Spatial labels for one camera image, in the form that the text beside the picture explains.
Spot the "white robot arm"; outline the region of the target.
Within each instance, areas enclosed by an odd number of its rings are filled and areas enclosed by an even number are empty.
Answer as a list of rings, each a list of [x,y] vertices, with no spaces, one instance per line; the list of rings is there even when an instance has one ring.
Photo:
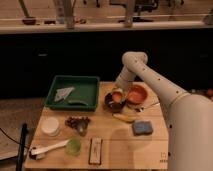
[[[149,68],[144,52],[126,52],[115,87],[125,93],[141,78],[165,105],[169,118],[168,171],[213,171],[213,102],[191,94]]]

